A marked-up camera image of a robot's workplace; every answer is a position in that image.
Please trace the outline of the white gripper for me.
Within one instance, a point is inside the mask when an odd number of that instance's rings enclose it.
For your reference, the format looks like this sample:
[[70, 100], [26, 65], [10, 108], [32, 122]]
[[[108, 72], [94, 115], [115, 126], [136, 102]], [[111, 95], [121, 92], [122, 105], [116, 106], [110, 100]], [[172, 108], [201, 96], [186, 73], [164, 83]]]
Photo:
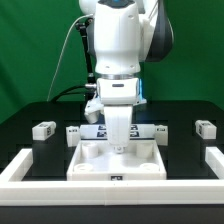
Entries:
[[138, 103], [139, 79], [99, 79], [99, 97], [104, 106], [107, 140], [116, 153], [129, 144], [133, 106]]

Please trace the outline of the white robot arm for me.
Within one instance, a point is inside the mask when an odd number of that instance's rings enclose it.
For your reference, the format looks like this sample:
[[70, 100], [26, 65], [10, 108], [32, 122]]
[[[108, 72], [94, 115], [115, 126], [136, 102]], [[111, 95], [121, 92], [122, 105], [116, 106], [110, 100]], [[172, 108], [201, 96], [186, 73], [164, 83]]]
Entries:
[[85, 116], [104, 115], [107, 141], [117, 153], [129, 145], [133, 107], [145, 102], [140, 64], [157, 62], [172, 49], [173, 30], [164, 0], [79, 0], [93, 18], [87, 28], [88, 52], [96, 58], [96, 93]]

